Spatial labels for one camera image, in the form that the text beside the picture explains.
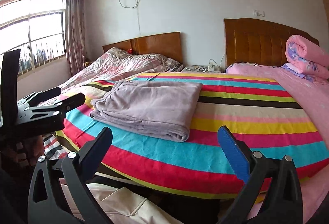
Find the left hand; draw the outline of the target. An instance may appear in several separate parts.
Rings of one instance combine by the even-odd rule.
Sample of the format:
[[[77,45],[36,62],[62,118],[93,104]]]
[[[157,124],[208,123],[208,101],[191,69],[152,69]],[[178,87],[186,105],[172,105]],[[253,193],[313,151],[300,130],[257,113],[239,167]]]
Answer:
[[[11,158],[21,167],[35,166],[38,158],[44,155],[44,141],[41,135],[29,138],[17,144],[17,150],[12,152]]]

